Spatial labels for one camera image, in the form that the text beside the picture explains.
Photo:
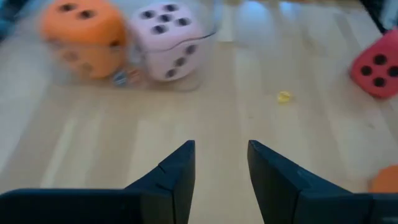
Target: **wooden floor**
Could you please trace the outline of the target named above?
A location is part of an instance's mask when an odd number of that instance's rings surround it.
[[[262,223],[249,139],[354,192],[398,163],[398,99],[348,76],[381,36],[357,1],[225,1],[222,29],[187,92],[48,86],[41,58],[0,48],[0,191],[121,188],[197,141],[190,223]],[[280,105],[279,91],[294,99]]]

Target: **clear plastic container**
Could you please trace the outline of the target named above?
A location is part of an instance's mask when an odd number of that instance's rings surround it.
[[[98,85],[150,90],[191,91],[198,88],[203,82],[205,78],[204,70],[208,63],[206,58],[209,57],[204,56],[195,62],[195,69],[189,72],[188,75],[175,80],[170,79],[170,81],[154,78],[151,75],[151,66],[153,65],[150,65],[148,61],[151,54],[162,54],[166,60],[169,52],[187,45],[187,42],[198,42],[204,55],[211,54],[221,15],[220,0],[110,0],[109,2],[121,12],[124,25],[126,26],[127,44],[122,47],[118,44],[84,44],[79,41],[44,37],[41,29],[43,13],[56,1],[33,0],[26,4],[23,10],[18,13],[13,32],[5,42],[8,42],[7,45],[24,46],[18,48],[23,52],[9,54],[1,52],[7,49],[0,49],[0,54],[15,55],[18,57],[13,59],[19,61],[17,64],[13,63],[14,67],[19,66],[19,64],[24,68],[34,65],[34,68],[32,67],[31,69],[32,75],[40,73],[43,76],[43,73],[45,73],[44,76],[50,76],[49,78],[59,85]],[[132,32],[130,20],[132,15],[136,14],[141,8],[157,3],[186,5],[193,13],[193,18],[198,21],[203,31],[202,35],[196,35],[188,39],[176,37],[175,43],[167,47],[143,46],[140,37],[136,35],[136,32]],[[101,57],[101,55],[106,55],[106,57],[102,57],[101,60],[95,58],[97,56]],[[86,63],[79,62],[79,60],[84,62],[85,59],[94,60],[95,63],[87,65]],[[109,65],[112,71],[106,72],[109,68],[108,63],[118,63],[118,65]],[[102,73],[100,77],[93,78],[82,72],[90,72],[90,70],[95,70],[96,68],[98,68],[97,70],[101,70],[101,72],[105,72],[106,75]]]

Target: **small yellow piece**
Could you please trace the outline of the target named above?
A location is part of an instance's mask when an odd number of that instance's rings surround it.
[[[278,103],[287,103],[291,100],[292,94],[288,91],[280,91],[278,94]]]

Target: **black object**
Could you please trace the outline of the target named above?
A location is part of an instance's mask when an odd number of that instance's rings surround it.
[[[172,20],[172,16],[170,14],[163,14],[159,16],[160,22],[170,22]]]
[[[361,68],[361,73],[364,76],[371,75],[372,74],[372,68],[370,66],[365,65],[365,66],[363,66]]]
[[[166,32],[166,31],[167,31],[167,28],[166,28],[165,25],[157,25],[157,26],[154,26],[154,27],[152,28],[152,32],[153,32],[154,34],[163,34],[163,33]]]
[[[166,72],[166,78],[172,78],[175,75],[176,71],[175,69],[170,69],[169,71]]]
[[[62,6],[59,7],[59,11],[61,12],[69,12],[72,11],[74,9],[77,8],[76,4],[72,4],[72,3],[68,3],[68,4],[64,4]]]
[[[384,87],[386,85],[386,80],[381,77],[377,77],[373,80],[373,85],[376,87]]]
[[[398,67],[397,66],[392,66],[391,68],[388,69],[388,75],[390,77],[398,77]]]
[[[191,21],[188,18],[177,19],[178,26],[186,26],[186,25],[189,25],[190,23],[191,23]]]
[[[174,62],[174,65],[176,66],[176,67],[181,67],[182,65],[184,65],[185,64],[185,58],[183,58],[183,57],[180,57],[179,59],[177,59],[175,62]]]
[[[144,18],[144,19],[150,19],[150,18],[153,18],[155,16],[155,11],[145,11],[145,12],[143,12],[142,13],[142,17]]]
[[[164,10],[167,12],[174,12],[178,10],[178,6],[174,5],[174,4],[168,4],[166,6],[164,6]]]
[[[189,45],[189,46],[185,49],[185,53],[186,53],[187,55],[191,55],[191,54],[193,54],[193,53],[196,51],[196,49],[197,49],[197,46],[196,46],[196,45]]]
[[[0,195],[0,223],[188,223],[195,142],[122,190],[20,189]]]
[[[372,20],[376,24],[377,28],[379,28],[380,32],[385,33],[387,30],[383,27],[380,22],[381,11],[384,6],[384,0],[360,0],[363,6],[368,11]]]
[[[383,54],[376,55],[373,59],[373,63],[376,65],[384,65],[387,63],[387,57]]]
[[[89,19],[92,18],[93,16],[95,16],[95,12],[92,10],[84,10],[81,11],[79,14],[80,19]]]
[[[5,0],[0,5],[0,41],[12,31],[19,14],[30,0]]]
[[[398,223],[398,194],[353,194],[253,140],[248,162],[264,223]]]

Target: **orange object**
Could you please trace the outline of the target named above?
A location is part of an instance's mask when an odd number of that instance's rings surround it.
[[[372,193],[398,193],[398,165],[380,170],[372,180],[369,191]]]
[[[40,32],[80,75],[104,78],[126,63],[124,19],[105,0],[56,0],[43,12]]]

